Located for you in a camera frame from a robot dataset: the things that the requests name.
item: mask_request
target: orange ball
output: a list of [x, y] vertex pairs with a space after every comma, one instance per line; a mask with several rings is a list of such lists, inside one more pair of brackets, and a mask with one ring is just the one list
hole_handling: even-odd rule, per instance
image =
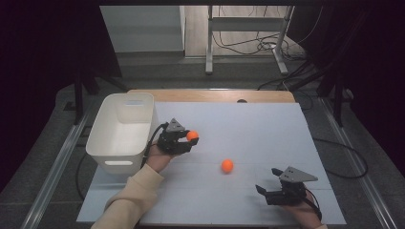
[[230, 173], [233, 169], [233, 162], [231, 159], [225, 159], [221, 164], [221, 168], [225, 173]]
[[189, 131], [186, 137], [188, 141], [191, 141], [192, 139], [199, 137], [199, 134], [196, 131]]

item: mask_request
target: table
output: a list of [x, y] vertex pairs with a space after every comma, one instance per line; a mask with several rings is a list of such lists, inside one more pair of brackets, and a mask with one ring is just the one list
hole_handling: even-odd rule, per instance
[[[142, 217], [142, 225], [294, 224], [287, 212], [267, 206], [255, 190], [255, 184], [278, 190], [278, 177], [270, 170], [285, 170], [289, 165], [319, 178], [307, 185], [321, 203], [324, 222], [346, 223], [292, 94], [191, 90], [129, 93], [136, 92], [154, 95], [159, 122], [175, 117], [186, 128], [198, 130], [201, 137], [192, 153], [175, 158], [161, 173], [166, 180], [159, 189], [160, 200]], [[247, 103], [238, 104], [240, 99]], [[235, 162], [229, 175], [219, 169], [225, 157]], [[98, 167], [77, 220], [95, 221], [105, 201], [123, 188], [127, 177], [109, 175]]]
[[271, 47], [276, 63], [281, 74], [288, 74], [286, 64], [281, 54], [281, 46], [287, 32], [288, 23], [292, 14], [292, 6], [287, 7], [284, 18], [264, 17], [213, 17], [212, 6], [208, 7], [208, 42], [206, 46], [205, 73], [212, 74], [213, 53], [212, 37], [213, 31], [278, 31], [276, 45]]

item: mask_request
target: wooden table edge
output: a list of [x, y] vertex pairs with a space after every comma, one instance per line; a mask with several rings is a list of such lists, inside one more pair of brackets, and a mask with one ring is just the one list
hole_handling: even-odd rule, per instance
[[130, 90], [132, 93], [149, 93], [159, 102], [238, 102], [251, 103], [295, 103], [291, 92], [253, 90], [191, 90], [158, 89]]

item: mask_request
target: black cable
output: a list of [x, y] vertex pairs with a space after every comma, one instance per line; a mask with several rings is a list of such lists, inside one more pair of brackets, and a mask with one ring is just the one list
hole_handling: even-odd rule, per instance
[[263, 17], [265, 17], [265, 16], [266, 16], [267, 7], [268, 7], [268, 6], [266, 6], [266, 7], [265, 7], [265, 13], [263, 13]]
[[318, 199], [316, 199], [315, 195], [313, 194], [313, 192], [311, 192], [310, 190], [306, 189], [307, 191], [309, 191], [309, 193], [312, 195], [312, 197], [315, 199], [316, 204], [318, 206], [316, 206], [312, 201], [310, 201], [307, 198], [301, 198], [302, 201], [304, 201], [307, 205], [309, 205], [314, 211], [316, 216], [319, 218], [319, 220], [322, 220], [322, 212], [321, 212], [321, 208], [319, 207], [319, 203], [318, 203]]
[[264, 83], [264, 84], [261, 84], [261, 85], [257, 88], [257, 91], [260, 91], [260, 90], [261, 90], [264, 86], [266, 86], [266, 85], [269, 85], [269, 84], [274, 83], [274, 82], [282, 81], [282, 80], [285, 80], [285, 79], [284, 79], [284, 78], [278, 78], [278, 79], [270, 80], [270, 81], [268, 81], [268, 82], [266, 82], [266, 83]]
[[315, 66], [314, 66], [314, 65], [312, 65], [312, 67], [311, 67], [310, 69], [308, 69], [306, 72], [303, 72], [303, 73], [298, 73], [298, 74], [296, 74], [294, 77], [297, 77], [297, 76], [301, 76], [301, 75], [304, 75], [304, 74], [310, 73], [310, 72], [312, 72], [312, 71], [313, 71], [313, 69], [315, 69]]
[[271, 48], [270, 45], [274, 45], [274, 46], [275, 46], [276, 43], [275, 43], [275, 42], [260, 42], [260, 43], [257, 45], [256, 49], [259, 50], [259, 51], [269, 51], [269, 50], [273, 50], [274, 48]]
[[[351, 29], [351, 26], [345, 27], [343, 30], [341, 30], [338, 34], [336, 34], [336, 35], [333, 37], [333, 39], [331, 40], [331, 42], [329, 42], [326, 47], [323, 47], [319, 52], [312, 53], [311, 56], [322, 57], [322, 56], [331, 55], [331, 54], [332, 54], [331, 52], [333, 52], [333, 50], [335, 50], [337, 47], [340, 47], [340, 45], [337, 45], [337, 44], [338, 44], [339, 41], [350, 31], [350, 29]], [[293, 45], [291, 45], [291, 46], [299, 45], [300, 42], [301, 42], [301, 41], [296, 42], [295, 44], [293, 44]], [[290, 56], [288, 53], [284, 53], [283, 50], [282, 50], [282, 54], [283, 54], [283, 55], [286, 54], [286, 55], [287, 55], [287, 58], [292, 57], [292, 56]]]
[[305, 97], [307, 97], [309, 99], [309, 107], [308, 108], [301, 108], [301, 110], [304, 111], [309, 111], [313, 108], [313, 100], [312, 98], [309, 96], [309, 94], [304, 93], [303, 91], [297, 90], [298, 93], [303, 94]]
[[252, 10], [252, 12], [251, 12], [248, 16], [250, 16], [250, 15], [254, 12], [255, 9], [256, 9], [256, 7], [253, 6], [253, 10]]
[[289, 193], [295, 195], [296, 197], [298, 197], [299, 199], [301, 199], [302, 201], [304, 201], [309, 207], [311, 207], [313, 209], [313, 211], [315, 212], [316, 216], [319, 218], [319, 220], [322, 220], [322, 212], [321, 212], [321, 208], [319, 207], [319, 203], [318, 203], [318, 199], [316, 199], [315, 195], [313, 194], [313, 192], [311, 192], [310, 190], [308, 190], [306, 188], [306, 191], [308, 191], [313, 198], [316, 201], [316, 205], [310, 201], [307, 197], [301, 197], [300, 195], [298, 195], [294, 190], [289, 189], [289, 188], [285, 188], [286, 191], [288, 191]]
[[[333, 37], [331, 42], [328, 43], [328, 46], [323, 47], [319, 52], [313, 53], [309, 57], [314, 59], [316, 56], [323, 57], [323, 56], [331, 55], [332, 52], [337, 49], [336, 45], [350, 31], [350, 28], [351, 27], [346, 27], [344, 30], [341, 30], [336, 36]], [[332, 58], [329, 64], [327, 64], [325, 67], [323, 67], [317, 73], [314, 73], [314, 74], [310, 75], [307, 78], [307, 81], [312, 80], [312, 79], [316, 79], [317, 77], [322, 76], [323, 74], [325, 74], [327, 71], [329, 71], [333, 67], [335, 61], [336, 61], [336, 58], [335, 57]], [[301, 85], [301, 84], [300, 85], [293, 85], [292, 90], [295, 91], [297, 88], [302, 87], [302, 86], [303, 85]]]
[[214, 41], [215, 41], [215, 43], [217, 44], [217, 46], [219, 46], [220, 48], [227, 49], [227, 50], [231, 50], [231, 51], [234, 51], [234, 52], [239, 53], [239, 54], [251, 55], [251, 54], [255, 54], [255, 53], [261, 51], [261, 50], [258, 50], [258, 51], [255, 51], [255, 52], [239, 52], [239, 51], [236, 51], [236, 50], [234, 50], [234, 49], [228, 48], [228, 47], [226, 47], [226, 46], [221, 46], [220, 44], [218, 44], [217, 40], [215, 39], [214, 34], [212, 34], [212, 37], [214, 38]]
[[293, 77], [286, 78], [285, 80], [283, 80], [283, 82], [281, 82], [281, 83], [279, 83], [279, 85], [277, 85], [277, 90], [282, 91], [283, 89], [281, 89], [281, 86], [284, 86], [284, 88], [285, 88], [287, 91], [289, 91], [289, 87], [286, 85], [286, 83], [287, 83], [288, 81], [292, 81], [292, 80], [302, 81], [302, 80], [304, 80], [303, 78], [294, 78], [294, 77], [297, 77], [297, 76], [300, 76], [300, 75], [304, 75], [304, 74], [306, 74], [306, 73], [309, 73], [310, 71], [312, 71], [312, 69], [310, 69], [309, 71], [306, 71], [306, 72], [304, 72], [304, 73], [298, 73], [298, 74], [296, 74], [296, 75], [293, 76]]
[[142, 163], [140, 164], [140, 168], [142, 168], [143, 165], [145, 165], [146, 160], [148, 159], [149, 150], [152, 147], [152, 142], [153, 142], [153, 139], [155, 138], [155, 135], [158, 133], [160, 128], [163, 128], [167, 124], [168, 123], [160, 124], [159, 127], [153, 132], [151, 139], [149, 140], [148, 144], [146, 145], [145, 153], [143, 154], [143, 159], [142, 159]]
[[278, 15], [279, 15], [279, 17], [280, 17], [280, 12], [278, 11], [278, 7], [279, 7], [279, 6], [277, 6], [277, 13], [278, 13]]
[[259, 33], [257, 32], [257, 34], [256, 34], [256, 39], [259, 41], [259, 45], [261, 45], [262, 47], [264, 46], [264, 45], [267, 45], [268, 46], [268, 48], [266, 48], [266, 51], [267, 50], [274, 50], [276, 47], [276, 45], [277, 45], [277, 43], [276, 42], [265, 42], [264, 40], [265, 39], [269, 39], [269, 38], [274, 38], [274, 39], [278, 39], [278, 35], [279, 35], [280, 33], [275, 33], [275, 34], [272, 34], [272, 35], [270, 35], [270, 36], [264, 36], [264, 37], [259, 37]]
[[290, 78], [292, 78], [292, 77], [295, 77], [295, 76], [300, 75], [300, 73], [301, 73], [308, 65], [310, 65], [310, 63], [311, 63], [311, 61], [310, 61], [310, 60], [307, 60], [307, 61], [304, 62], [302, 65], [300, 65], [300, 67], [298, 67], [294, 72], [290, 73], [287, 77], [285, 77], [285, 78], [279, 78], [279, 79], [272, 79], [272, 80], [270, 80], [270, 81], [268, 81], [268, 82], [266, 82], [266, 83], [264, 83], [264, 84], [261, 84], [261, 85], [257, 88], [257, 91], [260, 91], [264, 86], [266, 86], [266, 85], [268, 85], [268, 84], [271, 84], [271, 83], [274, 83], [274, 82], [277, 82], [277, 81], [283, 81], [283, 80], [290, 79]]
[[219, 8], [218, 8], [218, 16], [221, 16], [221, 11], [224, 13], [224, 16], [226, 16], [225, 11], [224, 11], [224, 6], [219, 6]]
[[350, 146], [347, 146], [347, 145], [344, 145], [344, 144], [341, 144], [341, 143], [339, 143], [339, 142], [329, 141], [329, 140], [320, 139], [320, 138], [316, 138], [316, 137], [313, 137], [312, 139], [315, 140], [315, 141], [320, 141], [320, 142], [325, 142], [325, 143], [329, 143], [329, 144], [341, 146], [341, 147], [344, 147], [344, 148], [346, 148], [346, 149], [348, 149], [348, 150], [354, 152], [354, 153], [361, 159], [361, 161], [362, 161], [362, 163], [363, 163], [363, 166], [364, 166], [364, 171], [363, 171], [363, 173], [362, 173], [361, 175], [354, 176], [354, 177], [348, 177], [348, 176], [340, 175], [340, 174], [337, 174], [337, 173], [335, 173], [335, 172], [333, 172], [333, 171], [330, 171], [330, 170], [325, 169], [325, 171], [326, 171], [327, 173], [332, 174], [332, 175], [337, 176], [337, 177], [345, 178], [345, 179], [357, 179], [357, 178], [362, 178], [362, 177], [364, 177], [364, 176], [369, 172], [369, 165], [368, 165], [368, 163], [367, 163], [366, 158], [364, 158], [364, 157], [360, 154], [360, 152], [358, 152], [358, 151], [355, 150], [354, 148], [352, 148], [352, 147], [350, 147]]
[[81, 193], [81, 190], [80, 190], [80, 188], [79, 188], [78, 175], [79, 175], [79, 172], [80, 172], [81, 164], [83, 163], [83, 160], [84, 160], [84, 158], [86, 157], [86, 155], [87, 155], [87, 154], [84, 153], [84, 155], [81, 157], [80, 161], [79, 161], [78, 164], [77, 164], [77, 168], [76, 168], [76, 172], [75, 172], [75, 187], [76, 187], [77, 193], [78, 193], [78, 195], [80, 196], [81, 200], [84, 200], [84, 195]]
[[281, 54], [282, 56], [289, 60], [289, 61], [296, 61], [296, 60], [306, 60], [308, 59], [307, 57], [294, 57], [292, 55], [289, 54], [288, 50], [289, 50], [289, 43], [287, 41], [285, 41], [287, 43], [287, 47], [286, 47], [286, 51], [284, 51], [284, 49], [281, 49]]
[[272, 37], [274, 37], [274, 36], [276, 36], [276, 35], [279, 35], [279, 33], [272, 34], [272, 35], [269, 35], [269, 36], [264, 36], [264, 37], [256, 37], [256, 38], [251, 39], [251, 40], [246, 40], [246, 41], [242, 41], [242, 42], [238, 42], [238, 43], [233, 43], [233, 44], [224, 44], [223, 42], [221, 42], [221, 43], [222, 43], [223, 46], [236, 46], [236, 45], [241, 45], [241, 44], [248, 43], [248, 42], [257, 41], [258, 39], [268, 39], [268, 38], [272, 38]]

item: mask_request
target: dark background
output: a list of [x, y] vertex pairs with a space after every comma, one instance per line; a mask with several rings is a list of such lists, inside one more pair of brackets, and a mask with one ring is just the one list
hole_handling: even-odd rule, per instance
[[[295, 8], [288, 37], [296, 42], [303, 40], [313, 29], [320, 10], [320, 7]], [[311, 36], [301, 43], [319, 69], [331, 61], [360, 10], [349, 7], [322, 9]], [[344, 75], [345, 88], [353, 94], [352, 110], [403, 176], [404, 12], [404, 4], [397, 1], [387, 1], [385, 5], [371, 8], [339, 69]]]
[[[47, 123], [56, 93], [80, 77], [88, 93], [96, 94], [95, 77], [120, 76], [120, 71], [95, 2], [20, 0], [1, 2], [0, 9], [3, 189]], [[298, 40], [312, 28], [319, 8], [303, 11], [308, 20], [298, 28], [307, 30], [295, 34]], [[403, 4], [391, 2], [374, 8], [341, 69], [354, 94], [352, 109], [403, 175], [404, 11]], [[340, 42], [330, 47], [329, 41], [340, 36], [357, 13], [325, 9], [319, 31], [302, 44], [318, 68], [328, 63]], [[292, 28], [296, 21], [291, 20]]]

